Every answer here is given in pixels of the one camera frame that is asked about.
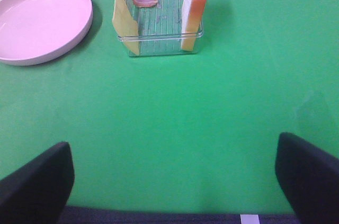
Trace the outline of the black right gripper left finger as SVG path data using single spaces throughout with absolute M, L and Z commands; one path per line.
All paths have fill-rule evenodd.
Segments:
M 1 223 L 57 223 L 74 180 L 70 144 L 59 142 L 1 180 Z

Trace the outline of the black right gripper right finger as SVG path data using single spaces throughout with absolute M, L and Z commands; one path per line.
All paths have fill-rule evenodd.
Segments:
M 338 158 L 283 132 L 276 150 L 275 175 L 301 223 L 338 223 Z

